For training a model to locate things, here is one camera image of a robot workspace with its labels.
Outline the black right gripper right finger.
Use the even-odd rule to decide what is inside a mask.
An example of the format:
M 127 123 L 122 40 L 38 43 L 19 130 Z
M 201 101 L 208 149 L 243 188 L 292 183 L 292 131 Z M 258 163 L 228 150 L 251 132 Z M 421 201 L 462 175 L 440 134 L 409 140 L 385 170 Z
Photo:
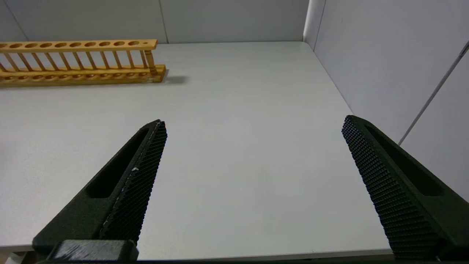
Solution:
M 342 135 L 394 258 L 467 262 L 468 202 L 367 120 L 347 115 Z

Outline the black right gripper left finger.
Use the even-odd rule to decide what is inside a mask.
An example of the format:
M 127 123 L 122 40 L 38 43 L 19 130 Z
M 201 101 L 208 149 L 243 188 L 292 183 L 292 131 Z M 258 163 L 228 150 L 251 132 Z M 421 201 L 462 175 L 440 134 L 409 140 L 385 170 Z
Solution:
M 33 238 L 48 262 L 134 262 L 167 139 L 165 123 L 141 127 Z

